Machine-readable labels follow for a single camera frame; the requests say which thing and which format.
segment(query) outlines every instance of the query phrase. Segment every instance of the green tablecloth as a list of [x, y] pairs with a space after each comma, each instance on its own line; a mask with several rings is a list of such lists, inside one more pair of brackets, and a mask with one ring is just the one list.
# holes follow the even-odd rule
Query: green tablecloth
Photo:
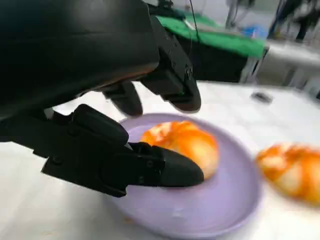
[[[198, 40], [196, 31], [187, 27], [183, 21], [163, 16], [158, 16], [157, 18], [165, 28], [168, 28], [173, 33], [194, 41]], [[194, 22], [192, 15], [187, 15], [186, 19], [190, 23]], [[196, 22], [202, 25], [219, 27], [213, 20], [201, 15], [196, 15]], [[246, 57], [260, 58], [265, 49], [264, 40], [228, 35], [220, 32], [199, 31], [199, 38], [205, 45], [225, 49]]]

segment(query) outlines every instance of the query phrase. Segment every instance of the purple plate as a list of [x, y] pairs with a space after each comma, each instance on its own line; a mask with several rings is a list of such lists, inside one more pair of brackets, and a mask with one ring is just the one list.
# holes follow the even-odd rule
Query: purple plate
[[127, 196], [112, 198], [136, 223], [166, 237], [212, 239], [242, 226], [260, 200], [261, 180], [250, 156], [217, 127], [173, 114], [146, 114], [121, 124], [130, 142], [156, 124], [188, 120], [216, 136], [219, 166], [204, 183], [188, 188], [129, 186]]

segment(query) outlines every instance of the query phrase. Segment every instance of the table surface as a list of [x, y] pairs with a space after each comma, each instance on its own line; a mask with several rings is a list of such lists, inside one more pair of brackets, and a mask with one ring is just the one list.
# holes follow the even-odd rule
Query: table surface
[[[199, 82], [202, 108], [190, 114], [233, 135], [252, 157], [276, 142], [320, 146], [320, 106], [292, 89]], [[137, 83], [145, 113], [180, 114]], [[254, 91], [273, 97], [270, 105], [250, 98]], [[56, 107], [68, 114], [86, 103], [120, 121], [125, 118], [97, 92]], [[41, 174], [45, 160], [14, 143], [0, 144], [0, 239], [156, 240], [161, 236], [129, 222], [109, 197]], [[219, 240], [319, 240], [320, 209], [291, 201], [263, 185], [251, 221]]]

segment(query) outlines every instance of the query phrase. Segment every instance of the food item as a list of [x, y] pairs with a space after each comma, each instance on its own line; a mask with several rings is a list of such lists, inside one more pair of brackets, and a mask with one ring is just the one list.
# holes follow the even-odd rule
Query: food item
[[320, 151], [299, 144], [278, 144], [261, 151], [256, 163], [281, 192], [320, 206]]
[[193, 160], [210, 178], [218, 167], [216, 139], [189, 121], [160, 123], [146, 131], [141, 142], [175, 151]]

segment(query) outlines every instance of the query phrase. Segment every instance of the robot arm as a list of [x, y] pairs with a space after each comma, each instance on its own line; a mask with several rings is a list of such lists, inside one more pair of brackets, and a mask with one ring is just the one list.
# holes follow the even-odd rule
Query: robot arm
[[42, 172], [115, 197], [128, 185], [185, 187], [204, 176], [175, 152], [128, 143], [128, 133], [87, 105], [52, 107], [99, 91], [140, 115], [132, 80], [176, 108], [201, 99], [179, 43], [140, 0], [10, 0], [0, 3], [0, 142], [47, 158]]

